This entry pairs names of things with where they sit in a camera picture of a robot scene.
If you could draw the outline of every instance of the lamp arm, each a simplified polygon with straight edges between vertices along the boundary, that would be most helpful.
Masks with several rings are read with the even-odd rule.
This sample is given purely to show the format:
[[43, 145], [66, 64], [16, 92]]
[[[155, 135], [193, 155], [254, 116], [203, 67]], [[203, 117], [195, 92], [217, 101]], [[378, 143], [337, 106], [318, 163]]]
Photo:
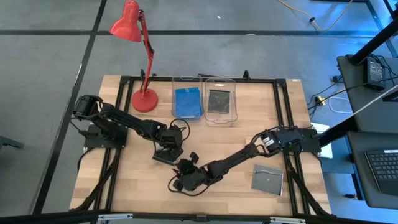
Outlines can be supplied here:
[[150, 42], [149, 42], [148, 29], [147, 29], [147, 24], [145, 22], [145, 14], [144, 14], [143, 10], [140, 10], [140, 14], [139, 14], [139, 18], [138, 19], [141, 22], [142, 33], [144, 34], [144, 45], [145, 45], [145, 49], [147, 50], [147, 53], [148, 53], [147, 72], [145, 74], [144, 84], [142, 85], [142, 87], [143, 87], [142, 97], [144, 97], [144, 93], [145, 93], [145, 91], [147, 90], [147, 87], [148, 87], [148, 81], [149, 81], [149, 77], [150, 77], [150, 69], [152, 68], [152, 61], [154, 59], [155, 51], [154, 51], [154, 49], [152, 48], [152, 46], [150, 45]]

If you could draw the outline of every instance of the keyboard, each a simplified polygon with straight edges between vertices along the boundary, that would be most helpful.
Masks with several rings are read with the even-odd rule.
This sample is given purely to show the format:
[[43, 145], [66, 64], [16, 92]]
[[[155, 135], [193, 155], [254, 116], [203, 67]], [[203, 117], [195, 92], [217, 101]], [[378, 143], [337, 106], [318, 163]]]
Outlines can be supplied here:
[[365, 156], [379, 190], [398, 196], [398, 150], [368, 151]]

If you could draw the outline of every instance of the clear plastic bin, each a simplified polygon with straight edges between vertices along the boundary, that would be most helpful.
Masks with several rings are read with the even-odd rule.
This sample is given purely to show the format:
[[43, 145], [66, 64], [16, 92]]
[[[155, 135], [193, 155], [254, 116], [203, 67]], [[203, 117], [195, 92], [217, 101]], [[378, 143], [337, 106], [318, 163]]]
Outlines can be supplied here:
[[186, 120], [199, 120], [203, 114], [202, 77], [173, 77], [172, 115]]
[[205, 82], [207, 125], [230, 127], [237, 119], [236, 82], [230, 78], [209, 78]]

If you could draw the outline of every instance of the wooden tabletop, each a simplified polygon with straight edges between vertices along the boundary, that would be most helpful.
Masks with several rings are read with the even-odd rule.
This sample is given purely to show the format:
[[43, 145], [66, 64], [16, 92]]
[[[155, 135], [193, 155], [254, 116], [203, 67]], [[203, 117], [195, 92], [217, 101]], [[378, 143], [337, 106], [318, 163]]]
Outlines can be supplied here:
[[[114, 104], [118, 94], [120, 76], [105, 75], [99, 96], [105, 102]], [[134, 82], [133, 92], [141, 82]], [[150, 88], [159, 96], [159, 104], [149, 113], [140, 113], [130, 106], [129, 113], [140, 119], [153, 119], [169, 125], [171, 115], [172, 83], [151, 82]], [[287, 80], [287, 89], [294, 118], [299, 127], [310, 126], [307, 106], [300, 80]], [[121, 105], [127, 93], [125, 86]], [[287, 122], [281, 97], [282, 112]], [[189, 158], [193, 151], [199, 155], [198, 165], [224, 159], [242, 149], [256, 133], [277, 126], [274, 92], [271, 84], [237, 83], [236, 107], [238, 120], [229, 128], [209, 127], [206, 119], [190, 122], [191, 135], [183, 143], [184, 153], [180, 158]], [[207, 213], [217, 215], [292, 215], [289, 188], [285, 175], [282, 154], [272, 158], [256, 157], [232, 168], [224, 179], [197, 196], [188, 197], [169, 192], [167, 183], [174, 176], [171, 166], [152, 159], [153, 144], [142, 139], [135, 131], [129, 130], [126, 147], [121, 154], [118, 176], [114, 190], [112, 211], [146, 213]], [[70, 208], [79, 206], [98, 182], [104, 149], [95, 149], [81, 162]], [[320, 163], [315, 156], [301, 153], [305, 183], [317, 202], [330, 212], [328, 196]], [[252, 172], [255, 164], [276, 167], [284, 171], [282, 196], [269, 195], [251, 188]], [[106, 200], [107, 186], [104, 188], [101, 208]], [[295, 186], [299, 212], [303, 212], [300, 191]]]

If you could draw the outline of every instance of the power adapter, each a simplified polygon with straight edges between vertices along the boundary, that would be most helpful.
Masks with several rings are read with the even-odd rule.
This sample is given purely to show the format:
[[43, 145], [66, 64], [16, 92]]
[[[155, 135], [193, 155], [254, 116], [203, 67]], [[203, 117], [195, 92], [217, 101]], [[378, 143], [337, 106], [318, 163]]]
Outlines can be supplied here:
[[379, 62], [374, 57], [366, 57], [363, 64], [363, 83], [369, 83], [364, 85], [366, 88], [378, 91], [386, 88], [386, 83], [381, 81], [385, 79], [386, 70]]

